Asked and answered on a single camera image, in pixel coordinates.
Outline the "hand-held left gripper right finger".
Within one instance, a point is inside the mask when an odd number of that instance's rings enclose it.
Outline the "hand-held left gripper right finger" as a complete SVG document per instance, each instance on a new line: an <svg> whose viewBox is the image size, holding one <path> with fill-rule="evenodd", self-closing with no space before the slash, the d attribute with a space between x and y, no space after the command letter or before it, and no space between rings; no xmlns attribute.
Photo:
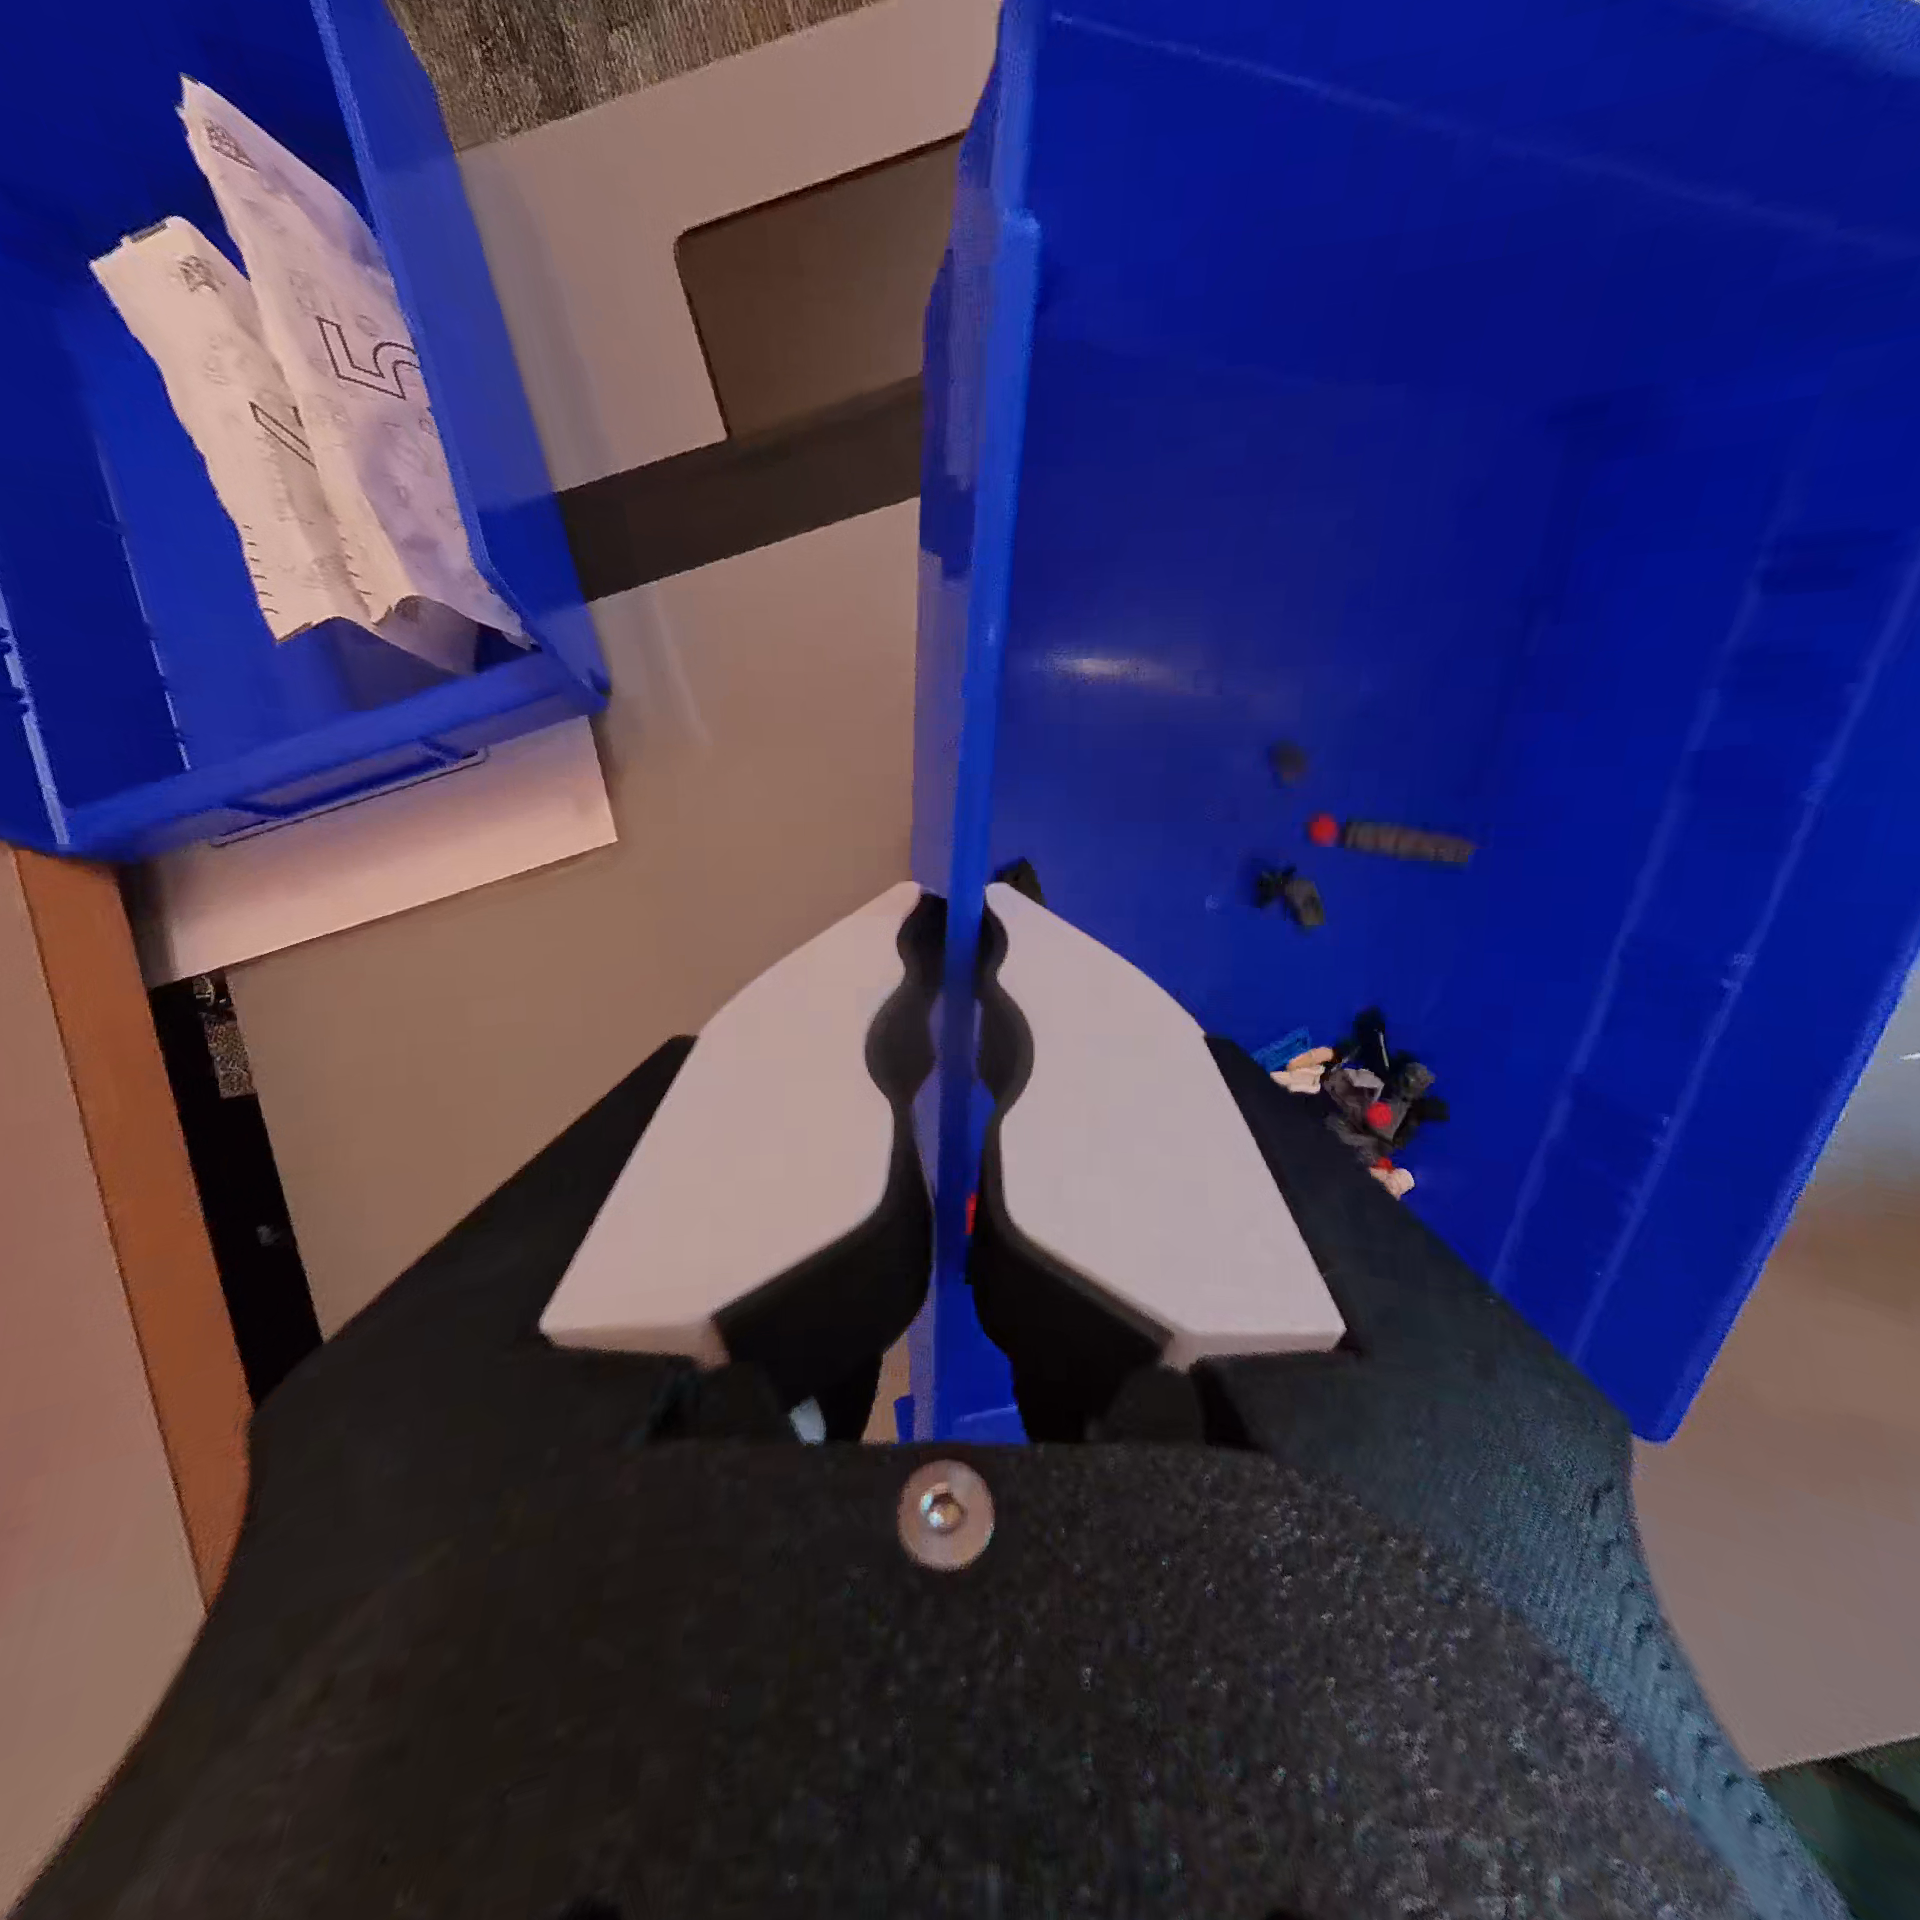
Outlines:
<svg viewBox="0 0 1920 1920"><path fill-rule="evenodd" d="M1025 1425L1348 1327L1204 1028L1017 888L981 897L972 1306Z"/></svg>

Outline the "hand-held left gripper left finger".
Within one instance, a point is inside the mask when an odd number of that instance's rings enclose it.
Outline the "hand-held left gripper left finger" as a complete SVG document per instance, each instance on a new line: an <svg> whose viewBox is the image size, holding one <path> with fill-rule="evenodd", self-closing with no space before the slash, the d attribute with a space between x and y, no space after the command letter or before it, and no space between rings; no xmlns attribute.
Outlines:
<svg viewBox="0 0 1920 1920"><path fill-rule="evenodd" d="M697 1031L539 1313L554 1348L755 1367L791 1408L921 1311L948 902L899 881Z"/></svg>

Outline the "small lego bricks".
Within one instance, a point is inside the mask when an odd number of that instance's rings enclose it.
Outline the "small lego bricks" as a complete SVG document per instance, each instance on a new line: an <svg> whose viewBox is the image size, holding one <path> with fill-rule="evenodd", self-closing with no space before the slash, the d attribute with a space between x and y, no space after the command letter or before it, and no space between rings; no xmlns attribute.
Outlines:
<svg viewBox="0 0 1920 1920"><path fill-rule="evenodd" d="M1310 852L1444 871L1468 871L1478 852L1470 836L1451 829L1328 808L1307 813L1301 838ZM1272 1041L1259 1061L1281 1092L1320 1103L1331 1138L1378 1187L1395 1200L1414 1191L1417 1178L1406 1153L1421 1131L1447 1124L1451 1109L1436 1090L1434 1067L1393 1043L1383 1010L1361 1007L1331 1043L1303 1034Z"/></svg>

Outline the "blue plastic bin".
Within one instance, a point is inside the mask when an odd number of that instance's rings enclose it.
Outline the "blue plastic bin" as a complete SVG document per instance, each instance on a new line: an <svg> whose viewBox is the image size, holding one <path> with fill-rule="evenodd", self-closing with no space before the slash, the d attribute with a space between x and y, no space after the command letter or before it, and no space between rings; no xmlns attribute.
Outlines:
<svg viewBox="0 0 1920 1920"><path fill-rule="evenodd" d="M296 821L604 709L611 679L436 89L388 4L3 4L3 839L131 860ZM193 77L338 188L395 280L471 556L530 645L444 673L274 641L238 536L89 263L228 232Z"/></svg>
<svg viewBox="0 0 1920 1920"><path fill-rule="evenodd" d="M1003 4L914 876L1256 1048L1682 1427L1915 965L1915 4Z"/></svg>

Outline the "neighbouring wooden desk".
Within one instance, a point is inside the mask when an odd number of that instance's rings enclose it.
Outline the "neighbouring wooden desk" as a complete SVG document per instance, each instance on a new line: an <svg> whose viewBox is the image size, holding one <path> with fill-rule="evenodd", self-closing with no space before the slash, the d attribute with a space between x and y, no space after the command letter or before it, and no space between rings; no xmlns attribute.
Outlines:
<svg viewBox="0 0 1920 1920"><path fill-rule="evenodd" d="M117 881L3 846L3 1909L199 1631L250 1417Z"/></svg>

